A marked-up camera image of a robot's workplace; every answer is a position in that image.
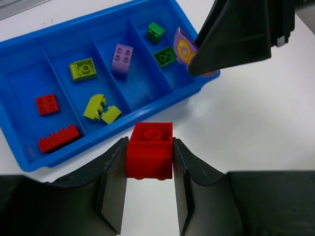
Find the lime green lego brick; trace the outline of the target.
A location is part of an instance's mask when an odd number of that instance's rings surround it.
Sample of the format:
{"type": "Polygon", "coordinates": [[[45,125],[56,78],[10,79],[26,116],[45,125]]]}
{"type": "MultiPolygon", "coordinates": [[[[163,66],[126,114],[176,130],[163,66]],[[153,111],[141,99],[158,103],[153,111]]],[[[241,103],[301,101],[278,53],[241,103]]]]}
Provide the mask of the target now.
{"type": "Polygon", "coordinates": [[[77,83],[97,77],[92,58],[79,60],[69,65],[72,82],[77,83]]]}

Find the purple butterfly lego piece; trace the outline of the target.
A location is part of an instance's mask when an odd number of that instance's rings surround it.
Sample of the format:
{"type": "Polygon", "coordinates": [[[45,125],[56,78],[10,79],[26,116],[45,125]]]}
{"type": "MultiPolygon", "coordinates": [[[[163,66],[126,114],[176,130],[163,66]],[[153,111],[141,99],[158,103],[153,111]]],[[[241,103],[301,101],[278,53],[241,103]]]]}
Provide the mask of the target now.
{"type": "Polygon", "coordinates": [[[180,64],[185,64],[188,69],[193,58],[198,52],[198,47],[188,37],[188,35],[180,27],[178,27],[174,35],[173,50],[177,56],[177,61],[180,64]]]}

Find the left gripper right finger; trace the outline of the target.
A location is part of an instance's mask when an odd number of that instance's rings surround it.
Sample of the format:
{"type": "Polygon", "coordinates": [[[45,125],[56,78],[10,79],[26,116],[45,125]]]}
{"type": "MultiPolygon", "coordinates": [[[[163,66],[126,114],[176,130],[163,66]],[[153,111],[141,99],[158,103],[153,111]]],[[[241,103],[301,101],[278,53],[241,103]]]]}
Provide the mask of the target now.
{"type": "Polygon", "coordinates": [[[312,236],[314,171],[222,173],[173,140],[182,236],[312,236]]]}

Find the red long lego brick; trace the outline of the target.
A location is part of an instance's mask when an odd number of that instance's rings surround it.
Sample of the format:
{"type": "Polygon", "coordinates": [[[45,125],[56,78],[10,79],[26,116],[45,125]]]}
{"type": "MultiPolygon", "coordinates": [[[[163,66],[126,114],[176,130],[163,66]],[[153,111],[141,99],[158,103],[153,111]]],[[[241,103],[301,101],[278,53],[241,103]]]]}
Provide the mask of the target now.
{"type": "Polygon", "coordinates": [[[67,128],[60,129],[57,133],[51,133],[48,137],[41,138],[37,144],[42,153],[51,153],[80,138],[80,131],[71,124],[67,128]]]}

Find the red lime lego stack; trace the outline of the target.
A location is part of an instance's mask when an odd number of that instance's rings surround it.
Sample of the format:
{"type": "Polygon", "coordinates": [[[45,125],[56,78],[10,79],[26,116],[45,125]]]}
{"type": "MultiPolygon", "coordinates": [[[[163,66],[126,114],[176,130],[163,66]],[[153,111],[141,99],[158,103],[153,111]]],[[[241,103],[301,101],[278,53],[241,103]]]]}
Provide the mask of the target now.
{"type": "Polygon", "coordinates": [[[126,176],[172,179],[173,123],[136,123],[127,148],[126,176]]]}

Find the dark green lego brick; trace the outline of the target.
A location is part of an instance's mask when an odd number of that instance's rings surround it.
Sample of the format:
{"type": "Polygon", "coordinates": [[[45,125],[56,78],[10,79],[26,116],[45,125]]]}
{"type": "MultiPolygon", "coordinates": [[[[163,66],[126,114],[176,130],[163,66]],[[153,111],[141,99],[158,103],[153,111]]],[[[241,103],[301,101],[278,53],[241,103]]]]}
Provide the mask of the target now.
{"type": "Polygon", "coordinates": [[[159,64],[161,68],[167,67],[172,64],[176,59],[177,56],[172,47],[166,47],[163,50],[154,54],[154,58],[159,64]]]}

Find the lime curved lego brick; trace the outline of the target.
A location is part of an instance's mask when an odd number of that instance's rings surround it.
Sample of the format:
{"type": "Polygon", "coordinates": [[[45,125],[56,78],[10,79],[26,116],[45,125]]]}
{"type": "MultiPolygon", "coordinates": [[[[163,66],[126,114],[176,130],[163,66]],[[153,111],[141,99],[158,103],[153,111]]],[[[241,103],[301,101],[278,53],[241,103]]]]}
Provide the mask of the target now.
{"type": "Polygon", "coordinates": [[[100,120],[100,115],[104,112],[107,101],[103,94],[92,96],[85,108],[83,116],[94,121],[100,120]]]}

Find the red small square lego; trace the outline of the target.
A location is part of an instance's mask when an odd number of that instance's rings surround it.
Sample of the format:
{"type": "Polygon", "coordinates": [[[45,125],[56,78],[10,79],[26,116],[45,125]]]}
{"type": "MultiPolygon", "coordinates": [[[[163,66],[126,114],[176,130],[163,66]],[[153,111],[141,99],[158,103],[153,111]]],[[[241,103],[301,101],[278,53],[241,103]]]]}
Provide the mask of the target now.
{"type": "Polygon", "coordinates": [[[49,94],[35,99],[40,116],[49,116],[60,112],[60,107],[55,94],[49,94]]]}

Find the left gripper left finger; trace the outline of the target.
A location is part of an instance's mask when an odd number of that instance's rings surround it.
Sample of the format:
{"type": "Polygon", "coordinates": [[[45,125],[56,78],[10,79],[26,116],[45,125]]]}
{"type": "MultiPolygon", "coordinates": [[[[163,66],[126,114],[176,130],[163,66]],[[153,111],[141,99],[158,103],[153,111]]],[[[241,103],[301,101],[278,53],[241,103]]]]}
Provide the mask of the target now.
{"type": "Polygon", "coordinates": [[[129,139],[53,182],[0,177],[3,236],[117,236],[126,195],[129,139]]]}

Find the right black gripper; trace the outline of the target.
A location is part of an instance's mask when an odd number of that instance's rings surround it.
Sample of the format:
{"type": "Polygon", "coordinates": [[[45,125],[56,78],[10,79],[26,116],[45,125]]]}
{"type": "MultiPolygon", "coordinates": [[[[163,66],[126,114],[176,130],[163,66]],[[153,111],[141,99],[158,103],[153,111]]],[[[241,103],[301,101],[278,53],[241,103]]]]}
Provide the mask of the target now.
{"type": "Polygon", "coordinates": [[[294,29],[293,0],[215,0],[195,40],[189,73],[269,59],[271,48],[287,44],[294,29]]]}

